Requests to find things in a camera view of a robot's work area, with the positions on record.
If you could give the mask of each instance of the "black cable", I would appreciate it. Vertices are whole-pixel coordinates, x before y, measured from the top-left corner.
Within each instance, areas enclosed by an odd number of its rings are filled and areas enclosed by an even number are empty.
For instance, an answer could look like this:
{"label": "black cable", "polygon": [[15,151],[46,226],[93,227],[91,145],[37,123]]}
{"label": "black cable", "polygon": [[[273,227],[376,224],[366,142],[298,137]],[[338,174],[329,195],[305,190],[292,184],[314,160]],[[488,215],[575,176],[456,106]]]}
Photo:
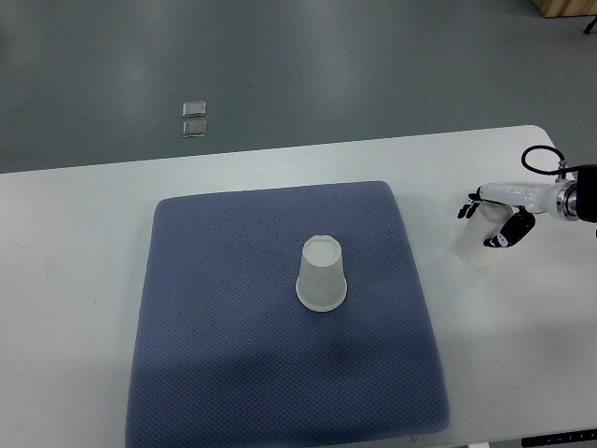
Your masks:
{"label": "black cable", "polygon": [[590,34],[590,30],[593,29],[593,26],[595,26],[595,23],[597,23],[597,16],[595,16],[595,19],[593,19],[593,21],[587,25],[587,28],[585,28],[585,31],[583,31],[583,33],[585,35]]}
{"label": "black cable", "polygon": [[538,168],[535,168],[535,167],[529,165],[526,161],[526,156],[530,152],[535,151],[536,149],[546,149],[547,151],[551,151],[560,158],[560,161],[564,161],[564,156],[560,152],[560,150],[556,149],[555,147],[547,147],[545,145],[535,145],[533,147],[527,147],[524,150],[524,152],[522,153],[522,157],[521,157],[522,166],[525,167],[527,170],[532,171],[533,173],[537,173],[538,175],[563,175],[565,173],[573,173],[574,171],[578,171],[578,168],[582,168],[583,166],[586,166],[586,165],[571,166],[569,168],[560,168],[559,170],[554,170],[554,171],[540,170]]}

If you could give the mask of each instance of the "white table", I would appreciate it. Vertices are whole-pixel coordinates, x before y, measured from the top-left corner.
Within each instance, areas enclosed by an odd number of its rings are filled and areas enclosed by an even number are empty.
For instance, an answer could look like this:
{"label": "white table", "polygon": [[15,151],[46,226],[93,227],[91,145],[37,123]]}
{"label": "white table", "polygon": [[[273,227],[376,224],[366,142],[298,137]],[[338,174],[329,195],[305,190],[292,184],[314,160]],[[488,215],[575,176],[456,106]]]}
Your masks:
{"label": "white table", "polygon": [[0,446],[123,446],[159,200],[375,179],[402,212],[451,405],[417,446],[597,427],[594,226],[541,215],[484,268],[452,248],[469,191],[551,182],[520,164],[536,144],[524,126],[0,175]]}

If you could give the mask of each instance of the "robotic arm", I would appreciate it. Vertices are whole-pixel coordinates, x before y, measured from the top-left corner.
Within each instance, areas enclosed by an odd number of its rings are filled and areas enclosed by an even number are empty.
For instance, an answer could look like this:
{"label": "robotic arm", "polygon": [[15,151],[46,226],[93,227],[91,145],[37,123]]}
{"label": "robotic arm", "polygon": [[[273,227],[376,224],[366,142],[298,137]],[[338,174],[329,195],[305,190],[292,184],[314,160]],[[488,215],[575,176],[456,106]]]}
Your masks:
{"label": "robotic arm", "polygon": [[[560,168],[542,171],[526,162],[529,152],[547,149],[560,157]],[[564,221],[597,222],[597,165],[567,168],[563,154],[555,147],[529,147],[522,154],[522,165],[541,175],[557,175],[555,184],[485,184],[468,195],[458,218],[470,218],[482,201],[510,205],[518,211],[502,229],[483,243],[488,247],[510,247],[520,241],[535,226],[535,215],[549,213]],[[566,179],[567,173],[577,172],[577,180]]]}

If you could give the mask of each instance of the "upside-down plastic cup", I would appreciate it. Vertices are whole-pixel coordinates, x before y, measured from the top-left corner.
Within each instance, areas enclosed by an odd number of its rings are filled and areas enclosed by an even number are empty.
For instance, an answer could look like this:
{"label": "upside-down plastic cup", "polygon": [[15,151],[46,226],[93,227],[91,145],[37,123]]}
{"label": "upside-down plastic cup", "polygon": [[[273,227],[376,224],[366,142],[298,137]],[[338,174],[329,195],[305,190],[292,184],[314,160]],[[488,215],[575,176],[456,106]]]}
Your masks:
{"label": "upside-down plastic cup", "polygon": [[454,239],[456,253],[464,261],[478,266],[492,264],[502,252],[483,242],[494,237],[512,216],[512,208],[501,203],[483,202],[468,220],[465,229]]}
{"label": "upside-down plastic cup", "polygon": [[331,311],[346,297],[340,243],[329,235],[315,235],[302,247],[297,295],[313,311]]}

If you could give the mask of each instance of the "concrete floor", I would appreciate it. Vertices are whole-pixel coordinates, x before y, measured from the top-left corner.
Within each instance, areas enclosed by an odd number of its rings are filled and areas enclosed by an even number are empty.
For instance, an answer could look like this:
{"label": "concrete floor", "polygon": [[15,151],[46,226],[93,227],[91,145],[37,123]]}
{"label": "concrete floor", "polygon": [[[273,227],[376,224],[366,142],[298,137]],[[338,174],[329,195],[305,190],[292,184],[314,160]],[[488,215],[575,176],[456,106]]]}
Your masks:
{"label": "concrete floor", "polygon": [[[596,163],[589,21],[531,0],[0,0],[0,173],[522,124]],[[208,135],[183,139],[192,100]]]}

